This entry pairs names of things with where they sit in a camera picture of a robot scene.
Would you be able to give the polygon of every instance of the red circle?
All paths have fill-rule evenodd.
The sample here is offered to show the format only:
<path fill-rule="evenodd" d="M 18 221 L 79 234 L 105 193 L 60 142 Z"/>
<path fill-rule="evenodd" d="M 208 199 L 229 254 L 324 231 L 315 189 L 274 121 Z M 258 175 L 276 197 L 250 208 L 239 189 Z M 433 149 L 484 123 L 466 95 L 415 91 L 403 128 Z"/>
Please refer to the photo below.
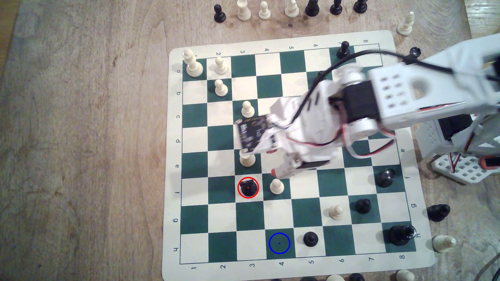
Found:
<path fill-rule="evenodd" d="M 255 194 L 254 194 L 253 196 L 250 196 L 250 197 L 245 197 L 245 196 L 243 196 L 242 192 L 240 191 L 240 183 L 241 183 L 244 179 L 252 179 L 252 180 L 253 180 L 253 181 L 257 184 L 257 192 L 255 192 Z M 237 188 L 238 188 L 238 193 L 239 193 L 239 195 L 241 195 L 241 197 L 246 198 L 246 199 L 254 198 L 254 197 L 255 197 L 255 195 L 259 194 L 259 182 L 258 182 L 255 178 L 253 178 L 253 177 L 251 177 L 251 176 L 246 176 L 246 177 L 244 177 L 244 178 L 240 179 L 240 180 L 239 180 L 239 182 L 238 182 Z"/>

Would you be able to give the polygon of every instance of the green square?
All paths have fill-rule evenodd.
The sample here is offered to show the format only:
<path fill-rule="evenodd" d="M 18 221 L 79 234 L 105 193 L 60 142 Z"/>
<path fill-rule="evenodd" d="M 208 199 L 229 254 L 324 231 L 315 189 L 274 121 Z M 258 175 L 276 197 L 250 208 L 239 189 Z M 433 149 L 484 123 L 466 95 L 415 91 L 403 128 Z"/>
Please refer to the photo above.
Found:
<path fill-rule="evenodd" d="M 255 76 L 255 55 L 237 55 L 231 57 L 232 77 Z"/>
<path fill-rule="evenodd" d="M 344 169 L 317 170 L 319 197 L 347 195 Z"/>
<path fill-rule="evenodd" d="M 266 200 L 280 200 L 280 199 L 290 199 L 290 179 L 284 178 L 280 179 L 280 181 L 284 185 L 284 190 L 281 194 L 274 194 L 271 192 L 269 189 L 269 186 L 271 185 L 271 182 L 276 179 L 273 175 L 270 173 L 263 173 L 262 174 L 262 191 L 264 192 L 264 201 Z"/>
<path fill-rule="evenodd" d="M 206 127 L 207 126 L 207 104 L 184 104 L 182 106 L 182 127 Z"/>
<path fill-rule="evenodd" d="M 264 202 L 236 203 L 236 230 L 252 231 L 264 229 Z"/>
<path fill-rule="evenodd" d="M 373 177 L 382 172 L 385 169 L 393 169 L 396 172 L 394 181 L 389 187 L 376 186 L 377 193 L 392 193 L 392 192 L 405 192 L 405 181 L 403 178 L 403 171 L 400 165 L 384 165 L 384 166 L 373 166 Z"/>
<path fill-rule="evenodd" d="M 183 179 L 205 178 L 209 174 L 208 156 L 206 151 L 182 154 Z"/>
<path fill-rule="evenodd" d="M 250 175 L 250 174 L 260 174 L 262 173 L 261 167 L 261 154 L 255 155 L 255 163 L 250 167 L 245 167 L 240 162 L 240 151 L 238 149 L 234 150 L 234 172 L 235 175 Z"/>
<path fill-rule="evenodd" d="M 369 199 L 371 210 L 368 213 L 358 213 L 355 205 L 360 199 Z M 350 195 L 349 196 L 350 219 L 353 225 L 380 223 L 379 201 L 376 194 Z"/>
<path fill-rule="evenodd" d="M 293 259 L 293 258 L 295 258 L 295 243 L 294 243 L 294 241 L 295 241 L 295 239 L 294 239 L 294 229 L 293 228 L 266 229 L 265 230 L 265 242 L 266 242 L 265 248 L 267 251 L 267 259 L 268 260 L 280 260 L 280 259 Z"/>
<path fill-rule="evenodd" d="M 303 50 L 280 52 L 279 61 L 281 73 L 306 72 L 306 59 Z"/>
<path fill-rule="evenodd" d="M 348 225 L 323 226 L 327 257 L 355 255 L 353 227 Z"/>
<path fill-rule="evenodd" d="M 233 125 L 208 127 L 208 150 L 225 151 L 235 148 Z"/>
<path fill-rule="evenodd" d="M 208 234 L 208 262 L 236 262 L 236 231 Z"/>
<path fill-rule="evenodd" d="M 319 198 L 292 199 L 293 227 L 318 227 L 322 225 Z"/>
<path fill-rule="evenodd" d="M 180 234 L 209 232 L 209 206 L 181 206 Z"/>
<path fill-rule="evenodd" d="M 382 223 L 382 234 L 383 234 L 383 242 L 385 244 L 385 251 L 387 253 L 401 253 L 401 252 L 416 252 L 417 248 L 415 247 L 415 239 L 422 239 L 422 238 L 413 238 L 411 239 L 408 244 L 403 245 L 403 246 L 396 246 L 391 243 L 391 240 L 389 239 L 389 229 L 393 226 L 405 226 L 405 225 L 411 225 L 412 223 L 410 221 L 399 221 L 399 222 L 383 222 Z"/>
<path fill-rule="evenodd" d="M 207 59 L 206 58 L 197 58 L 197 62 L 201 64 L 203 67 L 203 72 L 198 77 L 191 77 L 186 72 L 186 68 L 188 65 L 183 61 L 182 62 L 182 81 L 197 81 L 197 80 L 207 80 Z"/>
<path fill-rule="evenodd" d="M 318 76 L 318 71 L 309 71 L 307 73 L 307 88 L 308 89 L 311 89 L 311 86 L 313 85 L 314 78 L 316 78 L 316 76 Z M 329 72 L 326 75 L 325 79 L 326 80 L 333 80 L 332 72 Z"/>
<path fill-rule="evenodd" d="M 281 74 L 257 76 L 257 98 L 283 97 Z"/>
<path fill-rule="evenodd" d="M 358 155 L 368 154 L 370 153 L 370 145 L 368 144 L 368 140 L 357 140 L 352 143 L 352 149 Z M 372 165 L 372 159 L 357 159 L 351 156 L 349 151 L 345 147 L 342 147 L 342 155 L 344 161 L 344 167 L 366 167 Z"/>
<path fill-rule="evenodd" d="M 251 106 L 253 106 L 253 109 L 255 110 L 255 114 L 253 117 L 259 116 L 259 110 L 257 109 L 257 99 L 247 99 L 247 101 L 250 102 Z M 232 121 L 236 122 L 238 119 L 244 119 L 242 115 L 242 108 L 243 108 L 243 102 L 244 100 L 233 100 L 232 101 Z"/>
<path fill-rule="evenodd" d="M 233 203 L 235 201 L 235 176 L 216 176 L 208 178 L 208 203 Z"/>
<path fill-rule="evenodd" d="M 227 102 L 233 100 L 233 86 L 231 78 L 221 79 L 222 83 L 227 86 L 227 94 L 225 96 L 218 96 L 216 94 L 216 81 L 208 80 L 206 82 L 207 96 L 206 99 L 209 103 L 213 102 Z"/>

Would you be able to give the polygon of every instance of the white chess piece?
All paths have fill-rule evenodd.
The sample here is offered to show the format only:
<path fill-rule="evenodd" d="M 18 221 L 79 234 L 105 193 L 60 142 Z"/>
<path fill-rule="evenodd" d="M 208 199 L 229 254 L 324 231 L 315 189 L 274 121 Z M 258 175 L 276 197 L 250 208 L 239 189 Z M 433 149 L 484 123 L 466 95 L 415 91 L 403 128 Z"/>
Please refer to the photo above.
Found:
<path fill-rule="evenodd" d="M 255 164 L 255 155 L 242 155 L 242 150 L 239 151 L 239 162 L 245 167 L 251 167 Z"/>
<path fill-rule="evenodd" d="M 457 246 L 457 240 L 449 235 L 438 235 L 432 239 L 432 247 L 438 253 L 446 253 Z"/>
<path fill-rule="evenodd" d="M 415 275 L 409 272 L 407 269 L 401 269 L 396 273 L 397 281 L 414 281 Z"/>
<path fill-rule="evenodd" d="M 187 64 L 186 72 L 191 77 L 198 77 L 203 73 L 203 65 L 196 61 L 195 55 L 191 49 L 185 48 L 182 52 L 184 62 Z"/>
<path fill-rule="evenodd" d="M 396 32 L 402 36 L 408 36 L 412 32 L 412 25 L 415 20 L 415 15 L 411 11 L 404 15 L 403 22 L 397 26 Z"/>
<path fill-rule="evenodd" d="M 281 180 L 275 178 L 271 181 L 269 189 L 274 194 L 281 194 L 285 190 L 285 186 Z"/>
<path fill-rule="evenodd" d="M 245 100 L 243 102 L 243 108 L 241 109 L 241 115 L 245 118 L 250 118 L 254 116 L 255 114 L 255 109 L 254 107 L 250 104 L 250 101 Z"/>
<path fill-rule="evenodd" d="M 215 80 L 215 93 L 219 97 L 224 97 L 228 93 L 228 86 L 224 85 L 221 79 Z"/>
<path fill-rule="evenodd" d="M 252 16 L 252 13 L 250 12 L 250 9 L 248 8 L 248 2 L 247 0 L 238 0 L 236 2 L 238 5 L 238 19 L 240 21 L 248 21 L 250 17 Z"/>
<path fill-rule="evenodd" d="M 266 1 L 260 2 L 260 11 L 258 11 L 258 16 L 263 20 L 267 20 L 271 16 L 271 11 L 268 9 L 268 3 Z"/>
<path fill-rule="evenodd" d="M 215 58 L 215 72 L 217 74 L 224 74 L 228 71 L 228 66 L 224 63 L 224 59 L 220 56 Z"/>
<path fill-rule="evenodd" d="M 342 208 L 341 205 L 335 205 L 330 207 L 329 215 L 330 218 L 334 220 L 339 220 L 342 217 L 343 213 L 344 213 L 344 208 Z"/>
<path fill-rule="evenodd" d="M 286 8 L 284 9 L 285 15 L 287 15 L 290 18 L 295 18 L 296 16 L 299 15 L 299 7 L 297 6 L 297 3 L 295 0 L 286 0 L 287 5 Z"/>

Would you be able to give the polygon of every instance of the white square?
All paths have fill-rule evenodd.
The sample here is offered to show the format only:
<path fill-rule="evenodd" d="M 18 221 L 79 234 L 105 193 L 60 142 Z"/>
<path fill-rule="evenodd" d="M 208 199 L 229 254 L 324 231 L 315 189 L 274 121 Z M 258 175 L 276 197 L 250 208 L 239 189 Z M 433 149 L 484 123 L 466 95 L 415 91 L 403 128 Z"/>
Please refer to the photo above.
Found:
<path fill-rule="evenodd" d="M 285 73 L 281 75 L 283 97 L 302 96 L 309 90 L 306 72 Z"/>
<path fill-rule="evenodd" d="M 208 126 L 232 125 L 233 102 L 228 100 L 207 103 L 206 123 Z"/>
<path fill-rule="evenodd" d="M 236 231 L 236 203 L 208 204 L 208 232 Z"/>
<path fill-rule="evenodd" d="M 257 76 L 235 77 L 231 79 L 232 100 L 257 99 Z"/>
<path fill-rule="evenodd" d="M 344 172 L 348 195 L 377 193 L 372 166 L 345 168 Z"/>
<path fill-rule="evenodd" d="M 195 233 L 180 236 L 180 263 L 208 263 L 209 234 Z"/>
<path fill-rule="evenodd" d="M 209 179 L 207 177 L 183 178 L 181 198 L 181 206 L 208 204 Z"/>
<path fill-rule="evenodd" d="M 320 197 L 318 173 L 307 170 L 290 178 L 290 196 L 292 199 Z"/>
<path fill-rule="evenodd" d="M 369 139 L 368 145 L 370 151 L 380 148 L 390 140 L 390 138 Z M 398 165 L 399 163 L 400 156 L 398 154 L 398 146 L 395 143 L 371 157 L 371 164 L 373 166 Z"/>
<path fill-rule="evenodd" d="M 291 229 L 294 227 L 292 200 L 264 201 L 264 228 L 267 230 Z"/>
<path fill-rule="evenodd" d="M 379 193 L 376 195 L 380 220 L 383 223 L 408 222 L 408 202 L 404 192 Z"/>
<path fill-rule="evenodd" d="M 182 83 L 182 104 L 205 104 L 207 102 L 207 80 L 186 81 Z"/>
<path fill-rule="evenodd" d="M 208 177 L 234 176 L 235 153 L 234 150 L 208 151 Z"/>
<path fill-rule="evenodd" d="M 238 183 L 245 178 L 245 181 L 250 180 L 250 178 L 254 178 L 257 183 L 258 183 L 258 192 L 257 194 L 252 197 L 252 198 L 244 198 L 243 196 L 240 195 L 238 192 L 238 189 L 240 186 Z M 234 188 L 236 189 L 235 196 L 236 196 L 236 203 L 242 203 L 242 202 L 257 202 L 257 201 L 263 201 L 264 200 L 264 192 L 263 189 L 265 188 L 262 185 L 262 174 L 261 173 L 254 173 L 254 174 L 240 174 L 240 175 L 235 175 L 234 176 Z"/>
<path fill-rule="evenodd" d="M 339 219 L 330 217 L 330 208 L 333 206 L 342 206 L 344 212 Z M 349 207 L 349 196 L 326 196 L 319 198 L 319 206 L 321 207 L 321 224 L 323 226 L 343 226 L 350 225 L 351 209 Z"/>
<path fill-rule="evenodd" d="M 207 58 L 206 59 L 206 79 L 207 80 L 215 80 L 215 79 L 226 79 L 231 78 L 231 57 L 223 56 L 224 64 L 227 66 L 227 71 L 224 74 L 218 74 L 216 72 L 216 59 Z"/>
<path fill-rule="evenodd" d="M 280 53 L 256 54 L 255 73 L 257 76 L 281 74 Z"/>
<path fill-rule="evenodd" d="M 308 232 L 317 234 L 317 244 L 314 247 L 308 247 L 304 244 L 304 235 Z M 323 235 L 322 226 L 296 227 L 293 229 L 293 237 L 295 237 L 295 256 L 297 258 L 321 257 L 326 255 L 325 236 Z"/>
<path fill-rule="evenodd" d="M 208 151 L 207 127 L 182 128 L 182 153 Z"/>
<path fill-rule="evenodd" d="M 368 45 L 358 45 L 354 46 L 354 52 L 357 53 L 359 51 L 364 50 L 380 50 L 379 44 L 368 44 Z M 362 68 L 365 67 L 379 67 L 382 65 L 382 54 L 380 53 L 372 53 L 365 54 L 362 56 L 358 56 L 356 58 L 356 63 L 359 64 Z"/>
<path fill-rule="evenodd" d="M 305 71 L 324 71 L 331 66 L 329 49 L 305 50 Z"/>
<path fill-rule="evenodd" d="M 382 223 L 362 223 L 352 225 L 354 250 L 356 254 L 385 253 Z"/>
<path fill-rule="evenodd" d="M 264 229 L 236 231 L 238 261 L 265 260 L 267 245 Z"/>

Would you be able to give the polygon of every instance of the wood grain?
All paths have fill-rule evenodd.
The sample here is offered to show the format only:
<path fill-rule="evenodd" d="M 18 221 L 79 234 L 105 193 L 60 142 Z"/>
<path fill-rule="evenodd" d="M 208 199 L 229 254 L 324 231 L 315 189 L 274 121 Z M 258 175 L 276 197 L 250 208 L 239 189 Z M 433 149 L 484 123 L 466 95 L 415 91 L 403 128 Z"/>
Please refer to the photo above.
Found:
<path fill-rule="evenodd" d="M 298 0 L 303 11 L 306 1 Z M 461 1 L 369 1 L 368 12 L 236 17 L 234 1 L 31 0 L 19 7 L 0 81 L 0 280 L 161 280 L 167 61 L 184 46 L 390 30 L 428 57 L 471 37 Z M 409 37 L 394 15 L 414 11 Z M 433 235 L 460 246 L 419 280 L 488 280 L 498 268 L 498 177 L 462 186 L 422 174 L 426 202 L 451 205 Z M 366 273 L 387 280 L 393 272 Z"/>

